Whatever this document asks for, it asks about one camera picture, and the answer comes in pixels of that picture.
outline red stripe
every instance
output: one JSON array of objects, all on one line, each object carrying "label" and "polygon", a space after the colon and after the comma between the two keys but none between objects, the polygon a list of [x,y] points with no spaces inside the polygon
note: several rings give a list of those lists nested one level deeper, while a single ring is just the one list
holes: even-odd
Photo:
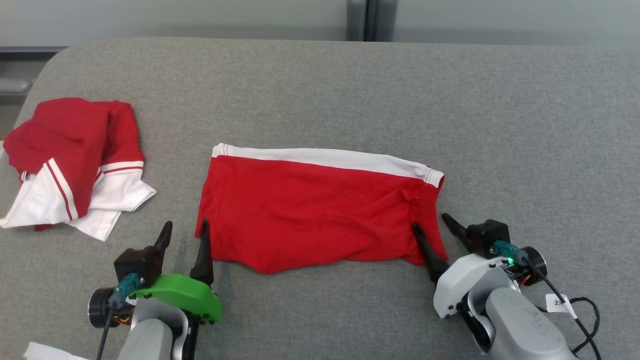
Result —
[{"label": "red stripe", "polygon": [[113,168],[111,170],[103,171],[103,173],[104,174],[108,174],[110,172],[121,171],[121,170],[130,170],[132,168],[138,168],[138,169],[142,170],[142,167],[121,167],[121,168]]},{"label": "red stripe", "polygon": [[51,173],[51,176],[53,176],[53,181],[55,181],[56,185],[58,185],[58,190],[62,194],[62,198],[65,199],[65,207],[67,208],[67,215],[69,216],[69,221],[71,221],[73,220],[73,218],[71,217],[71,211],[69,210],[69,200],[67,200],[67,196],[65,195],[65,192],[62,191],[62,186],[60,186],[60,183],[58,182],[58,179],[56,178],[56,174],[54,174],[53,169],[51,168],[51,165],[49,165],[49,163],[46,163],[46,164],[47,164],[47,167],[49,168],[49,172]]}]

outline gray table surface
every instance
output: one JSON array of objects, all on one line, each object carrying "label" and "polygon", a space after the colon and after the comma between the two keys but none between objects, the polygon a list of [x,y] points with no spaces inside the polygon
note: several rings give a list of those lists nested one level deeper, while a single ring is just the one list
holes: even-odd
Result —
[{"label": "gray table surface", "polygon": [[[165,272],[188,274],[211,148],[329,147],[427,163],[447,178],[438,200],[464,224],[494,218],[540,250],[570,297],[599,306],[606,359],[637,359],[640,341],[640,52],[139,38],[64,50],[46,66],[19,122],[48,99],[133,105],[158,194],[122,215],[106,243],[59,225],[0,231],[0,357],[29,341],[94,358],[86,305],[114,286],[113,260],[151,244],[173,220]],[[0,159],[0,212],[17,193]],[[465,251],[443,224],[451,259]],[[259,275],[215,263],[220,323],[201,329],[211,359],[482,359],[459,317],[441,320],[424,269],[404,261]],[[543,304],[539,284],[525,294]],[[589,306],[576,307],[587,327]],[[568,343],[583,340],[549,316]],[[106,358],[127,334],[110,332]],[[583,359],[593,359],[589,349]]]}]

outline red and white garment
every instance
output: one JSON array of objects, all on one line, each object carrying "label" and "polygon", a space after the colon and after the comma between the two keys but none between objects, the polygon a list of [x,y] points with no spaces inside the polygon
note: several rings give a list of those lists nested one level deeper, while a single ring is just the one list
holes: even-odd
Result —
[{"label": "red and white garment", "polygon": [[1,227],[64,222],[104,241],[121,211],[156,193],[141,180],[138,128],[124,102],[42,102],[4,148],[22,185]]},{"label": "red and white garment", "polygon": [[331,149],[213,149],[196,236],[210,224],[214,259],[263,274],[340,260],[424,260],[423,228],[446,259],[436,213],[444,174],[389,155]]}]

